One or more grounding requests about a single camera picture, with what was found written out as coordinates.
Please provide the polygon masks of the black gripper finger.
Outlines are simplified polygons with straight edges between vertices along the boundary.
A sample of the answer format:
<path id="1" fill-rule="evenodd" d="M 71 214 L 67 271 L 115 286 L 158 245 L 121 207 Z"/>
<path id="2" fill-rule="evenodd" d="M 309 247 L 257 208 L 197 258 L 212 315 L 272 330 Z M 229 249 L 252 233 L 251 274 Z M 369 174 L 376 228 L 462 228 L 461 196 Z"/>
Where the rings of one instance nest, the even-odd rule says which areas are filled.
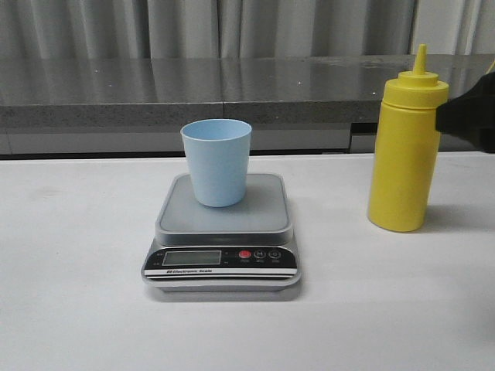
<path id="1" fill-rule="evenodd" d="M 435 129 L 494 152 L 494 72 L 483 75 L 463 95 L 436 109 Z"/>

